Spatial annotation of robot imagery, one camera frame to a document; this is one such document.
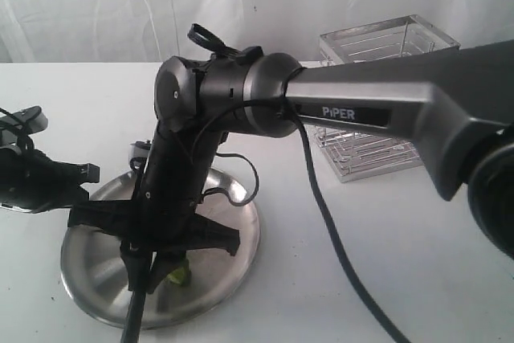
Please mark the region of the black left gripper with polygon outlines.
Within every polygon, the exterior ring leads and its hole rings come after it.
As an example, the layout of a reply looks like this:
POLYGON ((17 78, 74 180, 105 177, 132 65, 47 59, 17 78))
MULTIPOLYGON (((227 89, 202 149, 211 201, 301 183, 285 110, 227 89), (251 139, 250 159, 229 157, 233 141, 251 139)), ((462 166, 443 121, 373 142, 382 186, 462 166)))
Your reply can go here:
POLYGON ((100 167, 53 161, 39 150, 1 148, 1 207, 27 213, 67 208, 89 200, 84 183, 98 183, 100 167))

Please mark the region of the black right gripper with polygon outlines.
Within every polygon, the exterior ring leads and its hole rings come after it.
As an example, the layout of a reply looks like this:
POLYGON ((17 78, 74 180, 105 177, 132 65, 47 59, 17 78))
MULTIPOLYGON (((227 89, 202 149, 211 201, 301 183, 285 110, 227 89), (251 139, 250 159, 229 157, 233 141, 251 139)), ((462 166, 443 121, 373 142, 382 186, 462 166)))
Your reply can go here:
POLYGON ((150 269, 147 293, 154 293, 175 268, 187 266, 186 253, 179 251, 217 248, 236 255, 239 249, 238 230, 196 212, 223 138, 220 132, 207 133, 192 157, 196 135, 195 130, 156 130, 134 198, 77 204, 68 217, 70 228, 93 227, 136 247, 158 251, 150 269))

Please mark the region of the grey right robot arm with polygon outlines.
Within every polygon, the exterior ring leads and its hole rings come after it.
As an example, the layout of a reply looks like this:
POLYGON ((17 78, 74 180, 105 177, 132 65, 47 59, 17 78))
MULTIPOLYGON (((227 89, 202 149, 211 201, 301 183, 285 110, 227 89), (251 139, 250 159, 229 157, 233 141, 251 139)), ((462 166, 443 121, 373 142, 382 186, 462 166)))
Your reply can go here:
POLYGON ((167 257, 219 248, 239 233, 202 217, 214 154, 228 133, 281 138, 297 122, 411 142, 440 197, 468 187, 473 217, 513 253, 513 44, 305 68, 290 55, 250 61, 171 57, 154 84, 154 132, 135 198, 74 205, 89 226, 167 257))

